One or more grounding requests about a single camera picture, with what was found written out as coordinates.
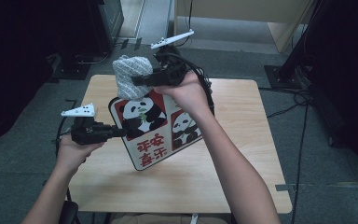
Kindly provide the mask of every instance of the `gray knitted object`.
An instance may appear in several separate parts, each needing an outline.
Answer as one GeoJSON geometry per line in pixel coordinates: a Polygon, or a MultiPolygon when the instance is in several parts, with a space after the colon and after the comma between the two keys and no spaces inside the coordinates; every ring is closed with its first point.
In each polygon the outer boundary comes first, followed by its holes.
{"type": "Polygon", "coordinates": [[[153,87],[134,86],[131,77],[147,76],[153,73],[150,61],[144,57],[123,55],[113,61],[113,70],[116,74],[118,97],[123,100],[140,100],[148,94],[153,87]]]}

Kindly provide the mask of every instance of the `panda bag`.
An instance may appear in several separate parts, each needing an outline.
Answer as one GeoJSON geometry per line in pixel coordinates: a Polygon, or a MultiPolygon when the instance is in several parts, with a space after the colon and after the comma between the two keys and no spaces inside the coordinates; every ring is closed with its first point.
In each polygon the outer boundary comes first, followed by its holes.
{"type": "Polygon", "coordinates": [[[118,97],[109,111],[120,129],[136,170],[144,170],[201,139],[196,122],[167,95],[151,87],[134,86],[131,77],[151,74],[146,58],[122,56],[113,62],[118,97]]]}

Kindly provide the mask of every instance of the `person's right hand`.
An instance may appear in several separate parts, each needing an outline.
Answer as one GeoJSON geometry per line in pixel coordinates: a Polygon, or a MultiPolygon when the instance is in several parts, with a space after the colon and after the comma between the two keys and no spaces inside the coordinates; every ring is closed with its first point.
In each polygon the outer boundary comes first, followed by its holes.
{"type": "Polygon", "coordinates": [[[200,85],[199,78],[193,72],[187,73],[179,86],[159,86],[155,92],[169,95],[190,116],[198,116],[210,112],[205,91],[200,85]]]}

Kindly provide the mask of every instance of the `person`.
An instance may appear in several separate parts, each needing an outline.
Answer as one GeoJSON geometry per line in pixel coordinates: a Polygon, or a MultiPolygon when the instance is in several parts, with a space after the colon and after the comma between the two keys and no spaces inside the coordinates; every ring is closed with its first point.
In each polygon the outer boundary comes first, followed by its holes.
{"type": "MultiPolygon", "coordinates": [[[[252,164],[232,143],[212,114],[207,103],[206,94],[197,75],[191,72],[187,73],[179,86],[159,86],[155,87],[154,90],[160,94],[171,96],[196,121],[211,154],[223,192],[236,221],[238,223],[280,223],[266,183],[252,164]]],[[[101,146],[84,146],[82,149],[86,148],[87,150],[85,149],[81,152],[82,150],[78,148],[80,146],[75,146],[69,140],[67,137],[62,139],[61,153],[59,154],[56,168],[23,223],[28,223],[27,220],[36,220],[32,219],[32,217],[42,221],[45,220],[44,218],[50,218],[51,210],[46,215],[40,214],[47,211],[48,206],[50,207],[49,209],[54,208],[56,210],[54,212],[59,217],[61,206],[57,205],[61,205],[63,202],[70,177],[76,172],[77,167],[84,158],[92,150],[101,146]],[[73,151],[74,154],[67,153],[69,150],[73,151]]]]}

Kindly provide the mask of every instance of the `panda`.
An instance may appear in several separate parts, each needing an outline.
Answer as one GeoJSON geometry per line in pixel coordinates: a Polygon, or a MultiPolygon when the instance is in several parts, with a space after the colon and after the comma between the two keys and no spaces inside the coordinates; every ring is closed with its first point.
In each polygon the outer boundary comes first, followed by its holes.
{"type": "Polygon", "coordinates": [[[192,142],[199,136],[200,129],[188,113],[184,112],[176,117],[172,126],[172,144],[174,149],[192,142]]]}
{"type": "Polygon", "coordinates": [[[119,108],[123,114],[121,123],[128,138],[137,138],[154,131],[167,120],[166,114],[146,95],[141,101],[128,101],[119,108]]]}

